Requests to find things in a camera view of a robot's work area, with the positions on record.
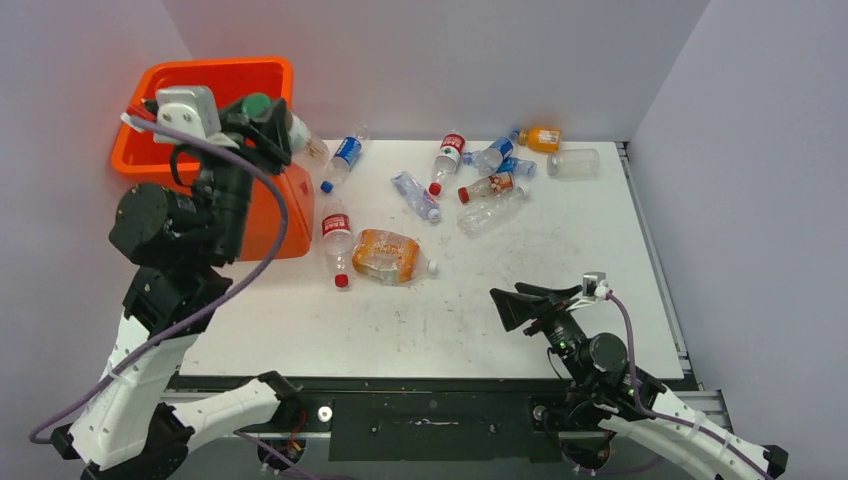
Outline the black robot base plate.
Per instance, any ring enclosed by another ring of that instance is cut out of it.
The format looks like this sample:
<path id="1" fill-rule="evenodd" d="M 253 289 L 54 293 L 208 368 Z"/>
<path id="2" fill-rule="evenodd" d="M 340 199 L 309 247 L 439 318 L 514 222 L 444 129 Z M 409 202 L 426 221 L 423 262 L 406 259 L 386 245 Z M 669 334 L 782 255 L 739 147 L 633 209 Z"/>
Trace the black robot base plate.
<path id="1" fill-rule="evenodd" d="M 301 378 L 303 432 L 332 461 L 557 462 L 606 433 L 566 413 L 561 380 Z"/>

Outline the large crushed orange tea bottle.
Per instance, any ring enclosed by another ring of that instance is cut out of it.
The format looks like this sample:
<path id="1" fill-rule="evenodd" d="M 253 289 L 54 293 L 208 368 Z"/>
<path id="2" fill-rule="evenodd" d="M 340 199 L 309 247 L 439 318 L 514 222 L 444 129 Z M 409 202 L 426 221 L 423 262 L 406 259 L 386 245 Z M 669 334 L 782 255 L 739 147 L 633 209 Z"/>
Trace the large crushed orange tea bottle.
<path id="1" fill-rule="evenodd" d="M 438 264 L 429 259 L 414 239 L 387 230 L 365 229 L 352 254 L 356 272 L 371 280 L 402 286 L 425 276 L 435 277 Z"/>

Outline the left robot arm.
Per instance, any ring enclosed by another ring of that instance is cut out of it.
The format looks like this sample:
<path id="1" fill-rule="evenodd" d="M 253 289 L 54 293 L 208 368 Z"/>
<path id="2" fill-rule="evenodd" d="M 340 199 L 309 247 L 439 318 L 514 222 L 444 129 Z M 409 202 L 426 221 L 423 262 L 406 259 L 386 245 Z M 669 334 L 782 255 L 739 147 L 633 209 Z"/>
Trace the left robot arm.
<path id="1" fill-rule="evenodd" d="M 170 87 L 127 109 L 131 128 L 169 144 L 169 167 L 199 162 L 191 182 L 140 183 L 120 200 L 110 243 L 137 268 L 101 380 L 48 422 L 49 441 L 85 479 L 165 479 L 187 456 L 246 427 L 290 428 L 298 391 L 270 371 L 234 389 L 169 404 L 163 393 L 215 311 L 241 289 L 222 267 L 241 255 L 256 182 L 271 185 L 308 129 L 284 99 L 262 93 L 218 107 L 205 86 Z"/>

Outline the green cap tea bottle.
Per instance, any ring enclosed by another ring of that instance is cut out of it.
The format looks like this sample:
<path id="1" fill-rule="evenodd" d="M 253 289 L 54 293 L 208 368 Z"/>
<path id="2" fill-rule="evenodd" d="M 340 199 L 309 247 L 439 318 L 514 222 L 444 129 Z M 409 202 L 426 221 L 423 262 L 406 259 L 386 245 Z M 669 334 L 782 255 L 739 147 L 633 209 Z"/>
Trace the green cap tea bottle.
<path id="1" fill-rule="evenodd" d="M 249 97 L 270 97 L 265 93 L 251 93 Z M 292 156 L 303 156 L 313 163 L 323 165 L 329 159 L 328 148 L 323 139 L 289 108 L 292 114 L 292 125 L 289 129 L 289 140 L 292 147 Z"/>

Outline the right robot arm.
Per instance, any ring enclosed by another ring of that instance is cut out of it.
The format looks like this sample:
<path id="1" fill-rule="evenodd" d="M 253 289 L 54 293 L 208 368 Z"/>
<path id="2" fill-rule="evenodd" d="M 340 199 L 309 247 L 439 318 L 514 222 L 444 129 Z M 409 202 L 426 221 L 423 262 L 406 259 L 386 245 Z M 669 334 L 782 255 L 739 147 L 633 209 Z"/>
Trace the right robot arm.
<path id="1" fill-rule="evenodd" d="M 543 335 L 569 372 L 566 425 L 628 438 L 695 479 L 777 479 L 785 473 L 785 449 L 720 427 L 637 366 L 633 322 L 603 273 L 587 273 L 568 289 L 517 283 L 512 291 L 493 288 L 489 294 L 505 331 Z M 575 311 L 603 302 L 622 315 L 624 338 L 588 336 L 575 319 Z"/>

